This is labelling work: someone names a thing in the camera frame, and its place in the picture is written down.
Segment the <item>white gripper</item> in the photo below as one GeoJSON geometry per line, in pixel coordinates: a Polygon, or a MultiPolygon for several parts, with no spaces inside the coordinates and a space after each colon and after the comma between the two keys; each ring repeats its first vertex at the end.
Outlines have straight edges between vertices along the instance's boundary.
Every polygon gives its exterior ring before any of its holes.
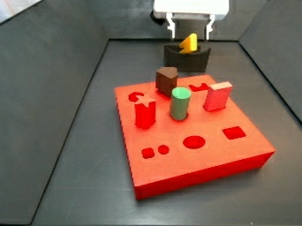
{"type": "Polygon", "coordinates": [[[222,20],[229,13],[229,0],[155,0],[154,15],[166,19],[171,40],[175,39],[177,24],[173,19],[203,19],[206,24],[206,41],[210,40],[215,20],[222,20]]]}

